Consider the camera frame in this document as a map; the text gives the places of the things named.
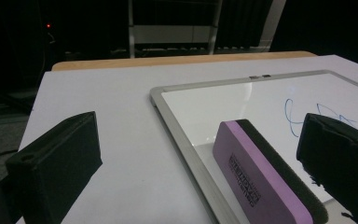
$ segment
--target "whiteboard frame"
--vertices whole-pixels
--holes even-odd
[[[357,82],[348,79],[336,72],[330,70],[315,70],[298,73],[278,74],[272,76],[264,75],[209,82],[189,83],[183,85],[156,87],[150,90],[151,103],[157,109],[159,115],[164,121],[166,127],[168,128],[169,134],[171,135],[175,144],[182,153],[191,174],[196,179],[204,198],[206,199],[209,207],[212,209],[215,219],[217,219],[215,221],[219,223],[240,223],[236,215],[232,211],[231,207],[229,206],[226,198],[223,196],[221,190],[217,187],[209,171],[205,167],[205,164],[202,162],[196,149],[193,148],[191,142],[187,138],[183,128],[179,124],[175,115],[170,110],[168,104],[165,102],[164,98],[162,97],[162,93],[169,91],[183,91],[197,88],[233,85],[291,77],[317,76],[323,74],[334,75],[358,87]]]

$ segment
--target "pink eraser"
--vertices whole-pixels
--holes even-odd
[[[251,223],[313,223],[307,207],[237,121],[220,124],[213,156]]]

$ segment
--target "whiteboard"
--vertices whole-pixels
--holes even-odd
[[[199,184],[211,178],[217,188],[212,195],[221,193],[231,209],[230,216],[240,223],[246,223],[247,218],[212,154],[221,121],[250,120],[323,203],[332,197],[312,184],[296,160],[305,115],[324,115],[358,129],[358,84],[332,71],[161,87],[151,93],[164,121],[171,123],[167,125],[182,153],[188,150],[189,157],[197,157],[186,159],[190,168],[201,165],[205,169],[201,175],[207,175],[206,179],[197,178],[199,168],[193,171]]]

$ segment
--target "white table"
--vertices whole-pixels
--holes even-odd
[[[48,72],[21,148],[60,121],[95,111],[103,165],[63,223],[211,223],[150,104],[150,89],[319,69],[358,82],[358,64],[338,56]],[[351,223],[340,216],[342,208],[336,202],[326,208],[330,223]]]

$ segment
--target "wooden table edge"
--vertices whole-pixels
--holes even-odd
[[[56,63],[53,65],[51,71],[97,69],[97,68],[119,68],[119,67],[164,65],[164,64],[183,64],[183,63],[216,63],[216,62],[243,61],[243,60],[301,58],[301,57],[315,57],[315,56],[317,55],[307,51],[282,51],[282,52],[262,52],[262,53],[214,54],[214,55],[157,57],[157,58],[72,61],[72,62]]]

